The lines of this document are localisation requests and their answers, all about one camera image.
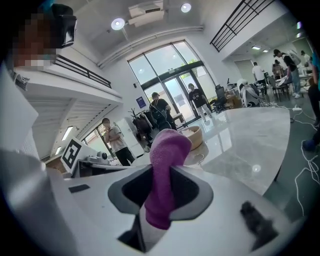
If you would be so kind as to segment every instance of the shiny floor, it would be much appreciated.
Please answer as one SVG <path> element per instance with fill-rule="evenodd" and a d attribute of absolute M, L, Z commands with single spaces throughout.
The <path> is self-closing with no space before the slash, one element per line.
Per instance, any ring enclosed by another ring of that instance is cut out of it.
<path fill-rule="evenodd" d="M 275 102 L 279 106 L 287 108 L 293 108 L 297 105 L 297 107 L 302 108 L 304 113 L 308 116 L 314 117 L 307 94 L 304 94 L 304 97 L 299 99 L 294 99 L 292 96 L 288 99 L 288 97 L 283 95 L 279 99 L 275 97 L 269 89 L 268 96 L 270 102 Z M 298 113 L 299 111 L 293 112 L 290 110 L 291 118 Z M 295 119 L 304 123 L 314 122 L 304 114 L 296 116 Z M 315 132 L 316 131 L 309 124 L 293 122 L 290 125 L 288 147 L 278 177 L 264 194 L 264 197 L 283 210 L 291 221 L 295 221 L 302 216 L 302 209 L 297 201 L 295 178 L 303 168 L 309 167 L 308 162 L 302 155 L 301 142 L 303 140 L 311 139 Z M 306 152 L 305 156 L 307 159 L 312 159 L 318 154 L 319 151 L 315 153 Z M 320 157 L 317 157 L 314 160 L 314 163 L 320 167 Z M 320 186 L 312 179 L 311 173 L 307 170 L 298 177 L 297 184 L 299 199 L 304 208 L 304 215 L 307 216 L 319 197 Z"/>

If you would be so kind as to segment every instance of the black railing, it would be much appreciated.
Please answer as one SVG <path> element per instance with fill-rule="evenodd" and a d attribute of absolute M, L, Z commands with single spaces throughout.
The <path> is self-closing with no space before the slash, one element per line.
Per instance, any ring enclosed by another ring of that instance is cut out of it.
<path fill-rule="evenodd" d="M 90 71 L 89 69 L 85 68 L 84 66 L 79 65 L 78 63 L 63 57 L 61 55 L 58 55 L 55 59 L 54 64 L 63 67 L 67 70 L 71 70 L 73 72 L 76 72 L 86 78 L 89 78 L 93 81 L 96 81 L 104 86 L 107 86 L 111 88 L 111 82 L 107 79 L 103 78 L 102 76 Z"/>
<path fill-rule="evenodd" d="M 249 22 L 275 0 L 242 0 L 210 44 L 220 52 Z"/>

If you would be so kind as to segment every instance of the wooden bowl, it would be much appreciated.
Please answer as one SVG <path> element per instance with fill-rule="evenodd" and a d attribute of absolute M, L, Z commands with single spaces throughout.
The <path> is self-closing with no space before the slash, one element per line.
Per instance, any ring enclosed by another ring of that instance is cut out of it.
<path fill-rule="evenodd" d="M 191 130 L 194 132 L 193 134 L 186 136 L 192 142 L 191 149 L 190 149 L 190 151 L 192 151 L 197 147 L 199 147 L 203 142 L 202 130 L 199 126 L 196 125 L 196 126 L 190 126 L 190 127 L 184 128 L 179 132 L 182 133 L 182 131 L 186 131 L 186 130 Z"/>

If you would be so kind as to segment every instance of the blue sign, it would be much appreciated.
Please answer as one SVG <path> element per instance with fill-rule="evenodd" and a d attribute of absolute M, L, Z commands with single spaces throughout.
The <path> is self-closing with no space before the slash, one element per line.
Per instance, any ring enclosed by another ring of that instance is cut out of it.
<path fill-rule="evenodd" d="M 146 106 L 146 103 L 145 103 L 145 101 L 144 101 L 144 99 L 142 97 L 137 98 L 136 102 L 138 103 L 140 109 L 142 109 L 143 107 Z"/>

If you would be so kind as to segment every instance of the table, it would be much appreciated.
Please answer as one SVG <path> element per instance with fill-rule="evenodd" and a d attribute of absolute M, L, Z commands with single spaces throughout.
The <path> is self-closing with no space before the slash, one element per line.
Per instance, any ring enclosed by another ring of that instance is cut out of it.
<path fill-rule="evenodd" d="M 184 165 L 238 180 L 263 195 L 287 151 L 289 111 L 271 107 L 229 109 L 197 125 L 204 142 L 189 153 Z M 146 154 L 132 165 L 149 163 Z"/>

